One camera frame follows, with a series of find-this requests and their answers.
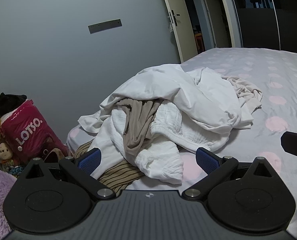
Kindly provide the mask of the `white smooth shirt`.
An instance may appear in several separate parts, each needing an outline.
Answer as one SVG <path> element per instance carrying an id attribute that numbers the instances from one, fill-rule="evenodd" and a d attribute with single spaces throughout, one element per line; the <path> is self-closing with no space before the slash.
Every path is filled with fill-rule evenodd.
<path id="1" fill-rule="evenodd" d="M 209 68 L 185 72 L 179 64 L 146 68 L 119 86 L 92 115 L 80 116 L 78 123 L 97 133 L 113 106 L 124 98 L 138 101 L 164 99 L 172 102 L 198 126 L 218 134 L 251 126 L 253 117 L 237 97 L 233 85 Z"/>

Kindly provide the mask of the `cream beige garment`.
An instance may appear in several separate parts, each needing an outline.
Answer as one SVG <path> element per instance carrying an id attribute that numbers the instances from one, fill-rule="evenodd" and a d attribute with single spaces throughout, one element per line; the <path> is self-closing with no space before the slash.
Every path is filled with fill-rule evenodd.
<path id="1" fill-rule="evenodd" d="M 237 98 L 242 101 L 242 105 L 247 107 L 250 114 L 253 114 L 258 108 L 262 106 L 262 91 L 250 81 L 242 79 L 237 76 L 222 76 L 231 83 Z"/>

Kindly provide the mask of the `brown striped garment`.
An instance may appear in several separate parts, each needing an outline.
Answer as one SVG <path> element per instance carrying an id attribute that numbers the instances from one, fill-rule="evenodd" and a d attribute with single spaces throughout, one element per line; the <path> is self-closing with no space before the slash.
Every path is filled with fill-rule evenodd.
<path id="1" fill-rule="evenodd" d="M 93 141 L 91 140 L 82 144 L 78 147 L 75 153 L 72 153 L 72 155 L 75 159 L 79 159 L 81 157 L 83 160 L 86 160 L 84 155 L 88 154 L 88 157 L 93 158 L 93 161 L 100 165 L 102 162 L 102 152 L 100 150 L 96 150 L 95 148 L 92 148 L 89 151 L 92 142 Z M 123 160 L 113 167 L 106 169 L 106 171 L 99 176 L 97 180 L 115 192 L 118 197 L 121 194 L 121 191 L 125 190 L 134 181 L 139 180 L 144 176 L 145 174 L 141 172 L 140 169 L 133 166 L 128 161 Z"/>

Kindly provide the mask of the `white textured garment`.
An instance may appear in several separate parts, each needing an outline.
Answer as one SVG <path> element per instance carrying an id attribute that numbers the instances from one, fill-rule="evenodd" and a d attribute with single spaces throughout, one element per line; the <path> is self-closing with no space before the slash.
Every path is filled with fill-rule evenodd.
<path id="1" fill-rule="evenodd" d="M 157 109 L 151 124 L 152 139 L 143 143 L 137 155 L 131 155 L 124 149 L 125 123 L 126 113 L 121 107 L 114 107 L 111 116 L 104 121 L 91 143 L 92 148 L 101 151 L 100 165 L 91 173 L 95 179 L 125 160 L 149 178 L 180 184 L 184 164 L 179 147 L 192 153 L 199 147 L 213 152 L 224 146 L 229 139 L 229 134 L 218 134 L 198 126 L 175 104 L 165 100 Z"/>

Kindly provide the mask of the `red Lotso bag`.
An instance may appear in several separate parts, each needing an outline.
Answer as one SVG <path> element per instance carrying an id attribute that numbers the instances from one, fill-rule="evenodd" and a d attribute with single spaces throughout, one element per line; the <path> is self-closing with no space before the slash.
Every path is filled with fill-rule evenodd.
<path id="1" fill-rule="evenodd" d="M 25 164 L 35 157 L 41 157 L 44 150 L 50 152 L 58 148 L 65 157 L 70 155 L 33 100 L 26 100 L 15 109 L 1 123 L 0 133 L 13 153 Z"/>

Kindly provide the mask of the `taupe brown garment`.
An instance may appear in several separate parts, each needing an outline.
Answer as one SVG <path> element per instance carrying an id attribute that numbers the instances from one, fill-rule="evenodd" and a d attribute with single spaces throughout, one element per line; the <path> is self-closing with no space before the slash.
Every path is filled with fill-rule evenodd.
<path id="1" fill-rule="evenodd" d="M 116 103 L 126 114 L 123 131 L 125 153 L 136 157 L 152 141 L 151 124 L 162 102 L 162 99 L 138 101 L 125 98 Z"/>

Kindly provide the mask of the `dark sliding wardrobe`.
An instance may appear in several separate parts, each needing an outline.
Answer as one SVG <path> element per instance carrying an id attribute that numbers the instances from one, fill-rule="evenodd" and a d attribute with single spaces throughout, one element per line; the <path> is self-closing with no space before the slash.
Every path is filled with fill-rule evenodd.
<path id="1" fill-rule="evenodd" d="M 297 0 L 222 0 L 231 44 L 297 53 Z"/>

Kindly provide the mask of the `dark wall plate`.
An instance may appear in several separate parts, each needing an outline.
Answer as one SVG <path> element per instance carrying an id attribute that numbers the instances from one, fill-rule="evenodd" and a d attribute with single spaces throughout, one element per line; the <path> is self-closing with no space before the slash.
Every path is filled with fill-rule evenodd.
<path id="1" fill-rule="evenodd" d="M 88 26 L 90 34 L 95 34 L 101 31 L 109 30 L 109 29 L 114 29 L 121 27 L 121 19 L 116 19 L 116 20 L 110 20 L 106 22 L 100 22 L 97 24 L 92 24 Z"/>

